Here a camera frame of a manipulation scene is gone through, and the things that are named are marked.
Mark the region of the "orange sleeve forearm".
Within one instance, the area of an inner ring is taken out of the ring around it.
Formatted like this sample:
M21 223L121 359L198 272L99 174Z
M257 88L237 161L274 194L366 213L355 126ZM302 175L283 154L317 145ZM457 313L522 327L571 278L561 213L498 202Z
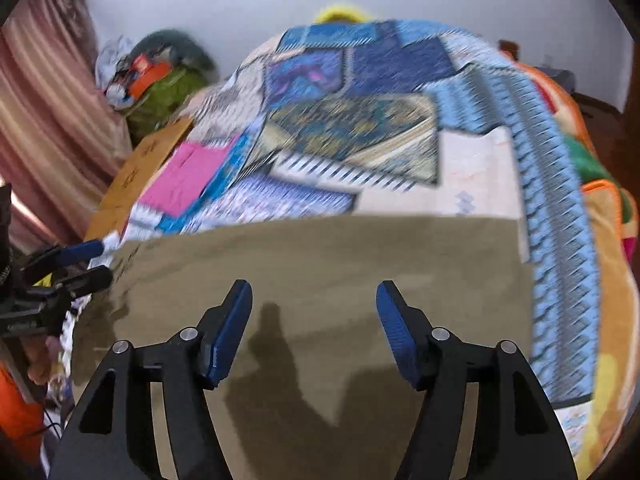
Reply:
M2 431L28 466L39 464L43 432L43 408L24 400L11 374L1 367L0 424Z

